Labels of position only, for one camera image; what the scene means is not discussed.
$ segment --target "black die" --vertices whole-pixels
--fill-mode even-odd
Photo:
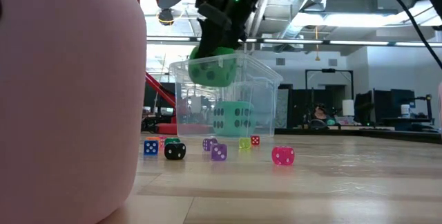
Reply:
[[[164,155],[169,160],[181,160],[186,155],[186,145],[183,143],[166,144]]]

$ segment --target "pink die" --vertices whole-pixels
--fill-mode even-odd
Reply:
[[[271,159],[275,165],[292,165],[295,161],[295,151],[291,147],[275,147],[271,151]]]
[[[251,145],[260,145],[260,136],[251,136]]]
[[[160,147],[164,147],[164,141],[167,139],[166,136],[160,136]]]

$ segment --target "translucent teal die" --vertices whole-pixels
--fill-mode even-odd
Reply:
[[[219,102],[213,110],[217,136],[250,136],[256,127],[254,107],[249,102]]]

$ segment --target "purple die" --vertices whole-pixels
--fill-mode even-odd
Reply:
[[[205,150],[205,151],[210,151],[210,147],[211,147],[211,145],[213,145],[213,144],[217,144],[218,143],[218,140],[216,140],[216,138],[205,138],[203,141],[202,141],[202,148]]]
[[[212,160],[223,161],[227,158],[227,144],[213,144],[211,146]]]

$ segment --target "pink cushion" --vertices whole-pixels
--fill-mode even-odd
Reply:
[[[96,223],[135,177],[143,13],[136,0],[2,2],[0,223]]]

